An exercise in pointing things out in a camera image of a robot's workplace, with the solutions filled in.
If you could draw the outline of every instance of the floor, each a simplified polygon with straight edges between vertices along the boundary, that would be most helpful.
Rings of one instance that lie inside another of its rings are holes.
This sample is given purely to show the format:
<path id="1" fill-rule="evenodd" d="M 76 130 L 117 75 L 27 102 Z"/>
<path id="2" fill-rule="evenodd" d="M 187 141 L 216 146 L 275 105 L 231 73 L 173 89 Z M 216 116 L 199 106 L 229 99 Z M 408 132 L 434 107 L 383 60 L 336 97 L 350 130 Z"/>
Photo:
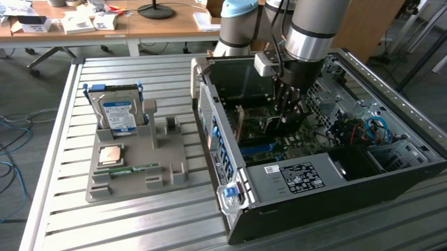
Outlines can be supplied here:
<path id="1" fill-rule="evenodd" d="M 388 31 L 388 37 L 395 37 L 403 23 L 403 20 L 395 20 Z M 406 57 L 407 62 L 395 60 L 390 65 L 371 67 L 383 78 L 387 78 L 391 84 L 395 85 L 387 71 L 392 71 L 399 64 L 392 73 L 392 77 L 399 82 L 439 35 L 440 32 L 438 31 L 430 33 L 430 36 L 418 47 L 415 53 Z M 144 46 L 153 52 L 161 51 L 165 47 L 165 43 L 157 43 L 153 46 L 149 45 L 151 44 L 147 44 Z M 212 49 L 209 42 L 188 43 L 188 47 L 193 53 L 205 52 L 208 49 Z M 183 53 L 181 48 L 183 43 L 169 43 L 163 54 L 180 54 Z M 72 51 L 77 56 L 89 58 L 128 56 L 127 47 L 124 45 L 111 45 L 109 49 L 112 51 L 111 53 L 103 52 L 99 47 L 72 48 Z M 45 49 L 36 49 L 36 51 L 41 54 Z M 446 54 L 447 46 L 443 46 L 404 89 L 404 93 L 411 102 L 444 130 L 447 130 L 447 111 L 440 109 L 440 107 L 447 106 L 447 99 L 444 98 L 444 93 L 447 93 L 447 85 L 444 84 L 447 81 L 447 69 L 443 69 L 440 74 L 430 72 L 430 69 Z M 25 68 L 35 57 L 36 56 L 25 54 L 23 49 L 17 49 L 11 58 L 0 60 L 0 115 L 3 116 L 12 113 L 29 113 L 45 108 L 55 108 L 59 105 L 69 69 L 69 56 L 59 52 L 51 57 L 51 60 L 37 66 L 36 69 L 41 71 L 39 78 L 29 76 Z M 47 114 L 39 117 L 39 119 L 45 119 L 51 116 L 53 116 L 53 114 Z M 15 126 L 25 127 L 27 124 L 17 123 Z M 12 153 L 31 195 L 33 195 L 37 185 L 52 126 L 51 122 L 35 124 L 32 127 L 33 137 L 31 141 L 23 148 Z M 9 130 L 0 126 L 0 143 L 7 144 L 20 133 L 20 131 Z M 7 157 L 0 155 L 0 161 L 8 161 Z M 0 182 L 0 187 L 4 187 L 5 179 L 0 179 Z M 1 218 L 20 207 L 21 196 L 20 184 L 15 181 L 11 188 L 0 195 Z M 31 202 L 28 201 L 24 209 L 15 215 L 15 220 L 24 220 L 27 218 L 29 207 Z M 3 240 L 0 250 L 17 250 L 24 226 L 24 223 L 0 224 L 0 239 Z"/>

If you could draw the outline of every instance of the desk lamp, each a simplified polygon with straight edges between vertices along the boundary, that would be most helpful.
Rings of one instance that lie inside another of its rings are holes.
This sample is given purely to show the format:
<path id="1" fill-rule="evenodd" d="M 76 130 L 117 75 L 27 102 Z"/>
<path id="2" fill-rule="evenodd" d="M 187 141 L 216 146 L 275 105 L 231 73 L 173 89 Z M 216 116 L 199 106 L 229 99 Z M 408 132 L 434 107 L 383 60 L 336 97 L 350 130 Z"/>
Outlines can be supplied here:
<path id="1" fill-rule="evenodd" d="M 152 4 L 143 5 L 137 12 L 143 17 L 149 19 L 165 19 L 175 14 L 173 9 L 156 4 L 156 0 L 152 0 Z"/>

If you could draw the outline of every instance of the blue cable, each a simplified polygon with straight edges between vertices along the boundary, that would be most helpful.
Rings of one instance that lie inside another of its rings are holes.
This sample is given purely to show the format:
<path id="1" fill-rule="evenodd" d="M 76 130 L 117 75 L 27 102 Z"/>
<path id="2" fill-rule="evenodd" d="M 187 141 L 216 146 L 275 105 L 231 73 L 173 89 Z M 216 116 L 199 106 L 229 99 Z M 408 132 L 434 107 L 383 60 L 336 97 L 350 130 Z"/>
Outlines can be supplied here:
<path id="1" fill-rule="evenodd" d="M 0 121 L 0 124 L 3 124 L 7 128 L 16 129 L 16 130 L 23 130 L 23 131 L 25 131 L 25 132 L 28 133 L 28 137 L 27 137 L 25 141 L 24 141 L 24 142 L 23 142 L 15 149 L 12 149 L 12 150 L 9 150 L 9 151 L 4 151 L 3 153 L 0 153 L 0 155 L 5 155 L 7 153 L 12 153 L 13 151 L 16 151 L 20 147 L 24 146 L 24 144 L 28 143 L 28 141 L 31 140 L 32 133 L 31 133 L 31 130 L 28 130 L 27 128 L 23 128 L 23 127 L 13 127 L 13 126 L 5 124 L 5 123 L 1 122 L 1 121 Z"/>
<path id="2" fill-rule="evenodd" d="M 27 196 L 25 196 L 25 185 L 23 183 L 23 177 L 21 177 L 21 173 L 20 173 L 19 169 L 9 162 L 0 161 L 0 164 L 11 166 L 13 168 L 13 170 L 16 171 L 17 177 L 19 177 L 19 181 L 20 181 L 20 185 L 21 185 L 21 191 L 23 191 L 23 202 L 21 202 L 21 205 L 20 205 L 19 209 L 16 209 L 15 212 L 8 217 L 5 217 L 4 219 L 0 220 L 0 224 L 1 224 L 7 219 L 9 219 L 24 208 L 25 202 L 27 202 Z"/>
<path id="3" fill-rule="evenodd" d="M 370 128 L 368 121 L 370 121 L 370 120 L 378 120 L 378 121 L 383 124 L 384 133 L 386 133 L 386 138 L 387 138 L 388 142 L 391 142 L 391 135 L 390 135 L 388 126 L 386 125 L 386 122 L 384 122 L 384 120 L 383 120 L 380 117 L 371 117 L 371 118 L 368 118 L 368 119 L 366 120 L 366 125 L 364 125 L 364 127 L 366 127 L 366 131 L 367 131 L 367 133 L 368 133 L 371 139 L 374 139 L 375 136 L 372 135 L 371 131 L 368 131 L 368 128 Z"/>

